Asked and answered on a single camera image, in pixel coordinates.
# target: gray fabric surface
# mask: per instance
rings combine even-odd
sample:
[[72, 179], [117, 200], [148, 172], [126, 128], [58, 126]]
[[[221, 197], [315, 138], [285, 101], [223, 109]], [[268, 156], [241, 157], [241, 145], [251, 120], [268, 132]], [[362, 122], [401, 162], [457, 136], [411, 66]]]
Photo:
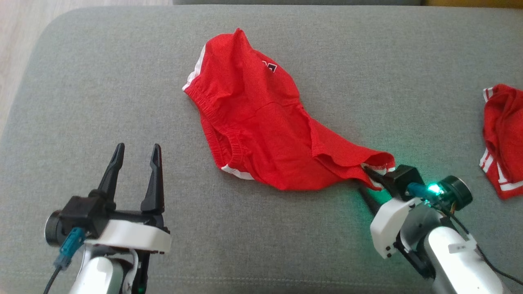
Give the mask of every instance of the gray fabric surface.
[[420, 5], [421, 0], [173, 0], [173, 4]]
[[0, 143], [1, 290], [43, 290], [58, 252], [42, 236], [47, 217], [96, 187], [125, 142], [119, 209], [139, 207], [153, 144], [163, 150], [173, 244], [151, 258], [148, 293], [428, 291], [401, 255], [375, 252], [371, 215], [350, 183], [284, 193], [216, 168], [181, 87], [205, 42], [236, 27], [294, 77], [312, 117], [427, 181], [466, 181], [475, 200], [458, 215], [494, 264], [521, 276], [523, 199], [499, 200], [478, 162], [481, 90], [523, 88], [523, 11], [106, 7], [49, 25], [14, 101]]

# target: blue connector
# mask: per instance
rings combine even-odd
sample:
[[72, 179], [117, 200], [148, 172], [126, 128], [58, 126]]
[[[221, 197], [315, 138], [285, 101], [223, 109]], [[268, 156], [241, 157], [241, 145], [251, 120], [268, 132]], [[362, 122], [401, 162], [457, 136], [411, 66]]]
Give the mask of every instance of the blue connector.
[[78, 227], [73, 228], [60, 247], [60, 255], [56, 258], [53, 265], [56, 268], [66, 270], [69, 264], [71, 264], [73, 255], [84, 244], [84, 241], [84, 230]]

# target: red fabric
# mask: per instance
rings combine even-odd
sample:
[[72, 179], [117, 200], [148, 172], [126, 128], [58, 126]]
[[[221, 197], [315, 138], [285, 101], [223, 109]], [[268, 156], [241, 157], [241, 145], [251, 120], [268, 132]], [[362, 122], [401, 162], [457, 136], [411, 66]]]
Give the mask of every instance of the red fabric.
[[498, 84], [483, 96], [487, 150], [480, 166], [501, 199], [523, 195], [523, 91]]
[[281, 190], [318, 190], [350, 178], [378, 190], [361, 165], [394, 167], [391, 154], [352, 144], [312, 119], [292, 77], [240, 29], [207, 42], [199, 74], [195, 69], [184, 89], [200, 110], [218, 168]]

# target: red garment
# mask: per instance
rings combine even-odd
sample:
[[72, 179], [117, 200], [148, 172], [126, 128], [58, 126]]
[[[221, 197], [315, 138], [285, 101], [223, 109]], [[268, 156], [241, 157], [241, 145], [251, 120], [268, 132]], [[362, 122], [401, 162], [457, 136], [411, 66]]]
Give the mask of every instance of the red garment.
[[200, 110], [216, 165], [237, 177], [281, 190], [356, 178], [379, 190], [361, 165], [394, 168], [391, 154], [352, 144], [312, 119], [292, 77], [240, 29], [207, 42], [183, 90]]
[[487, 146], [480, 166], [501, 199], [523, 194], [523, 91], [498, 84], [483, 90]]

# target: wooden floor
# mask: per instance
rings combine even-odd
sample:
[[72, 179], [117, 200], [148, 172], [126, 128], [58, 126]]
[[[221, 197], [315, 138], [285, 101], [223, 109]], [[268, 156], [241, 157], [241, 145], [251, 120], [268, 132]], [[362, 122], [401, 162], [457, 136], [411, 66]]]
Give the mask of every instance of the wooden floor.
[[47, 24], [73, 9], [115, 5], [172, 5], [172, 0], [0, 0], [0, 137], [32, 48]]

